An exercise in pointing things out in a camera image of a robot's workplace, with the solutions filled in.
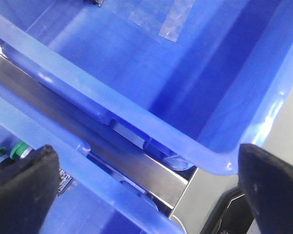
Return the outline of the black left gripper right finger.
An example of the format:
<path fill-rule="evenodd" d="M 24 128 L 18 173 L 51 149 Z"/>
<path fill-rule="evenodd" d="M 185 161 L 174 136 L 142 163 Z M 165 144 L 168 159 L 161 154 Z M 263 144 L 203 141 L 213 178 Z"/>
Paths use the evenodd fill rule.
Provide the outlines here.
<path fill-rule="evenodd" d="M 239 183 L 262 234 L 293 234 L 293 166 L 253 144 L 241 144 Z"/>

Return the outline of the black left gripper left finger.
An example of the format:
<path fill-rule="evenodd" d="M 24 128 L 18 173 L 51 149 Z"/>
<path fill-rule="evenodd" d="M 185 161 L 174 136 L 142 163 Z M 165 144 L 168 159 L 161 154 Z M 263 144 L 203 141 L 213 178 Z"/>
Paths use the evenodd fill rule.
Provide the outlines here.
<path fill-rule="evenodd" d="M 51 145 L 20 160 L 0 148 L 0 234 L 38 234 L 60 185 L 60 164 Z"/>

